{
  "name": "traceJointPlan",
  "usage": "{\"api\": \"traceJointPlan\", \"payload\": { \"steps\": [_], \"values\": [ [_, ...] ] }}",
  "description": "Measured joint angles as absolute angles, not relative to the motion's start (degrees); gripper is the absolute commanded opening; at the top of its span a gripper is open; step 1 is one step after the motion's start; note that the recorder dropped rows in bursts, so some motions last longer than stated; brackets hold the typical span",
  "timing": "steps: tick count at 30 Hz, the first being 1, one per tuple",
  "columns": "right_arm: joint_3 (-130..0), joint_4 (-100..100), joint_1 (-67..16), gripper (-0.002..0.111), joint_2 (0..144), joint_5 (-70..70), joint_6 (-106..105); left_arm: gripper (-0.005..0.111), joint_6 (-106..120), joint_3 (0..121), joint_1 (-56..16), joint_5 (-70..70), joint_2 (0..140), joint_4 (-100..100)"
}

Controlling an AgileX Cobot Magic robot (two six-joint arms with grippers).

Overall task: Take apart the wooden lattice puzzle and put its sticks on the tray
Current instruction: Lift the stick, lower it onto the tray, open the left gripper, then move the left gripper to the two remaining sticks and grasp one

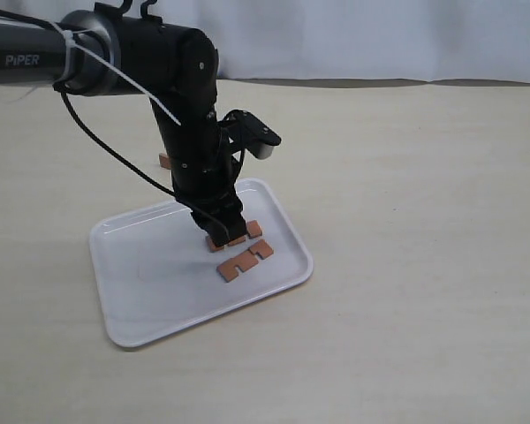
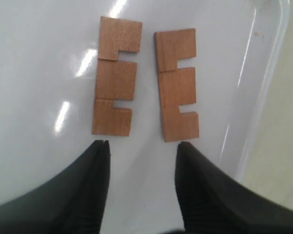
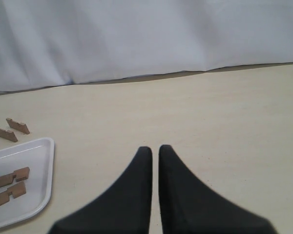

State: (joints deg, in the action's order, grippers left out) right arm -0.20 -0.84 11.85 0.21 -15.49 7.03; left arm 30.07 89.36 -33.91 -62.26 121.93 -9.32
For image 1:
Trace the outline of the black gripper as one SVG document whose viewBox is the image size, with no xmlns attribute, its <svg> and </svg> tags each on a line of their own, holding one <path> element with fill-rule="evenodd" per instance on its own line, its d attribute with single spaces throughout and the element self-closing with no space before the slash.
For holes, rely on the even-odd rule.
<svg viewBox="0 0 530 424">
<path fill-rule="evenodd" d="M 245 237 L 243 206 L 233 188 L 231 151 L 218 124 L 216 108 L 195 108 L 182 101 L 151 102 L 171 166 L 176 199 L 191 209 L 206 232 L 209 247 Z"/>
</svg>

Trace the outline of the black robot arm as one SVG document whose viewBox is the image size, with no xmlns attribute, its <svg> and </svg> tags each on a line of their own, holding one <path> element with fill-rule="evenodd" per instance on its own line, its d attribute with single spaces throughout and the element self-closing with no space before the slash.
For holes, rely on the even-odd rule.
<svg viewBox="0 0 530 424">
<path fill-rule="evenodd" d="M 246 234 L 234 188 L 239 164 L 216 118 L 218 54 L 199 29 L 163 22 L 142 4 L 98 3 L 47 21 L 0 10 L 0 85 L 73 95 L 145 95 L 171 164 L 169 194 L 216 246 Z"/>
</svg>

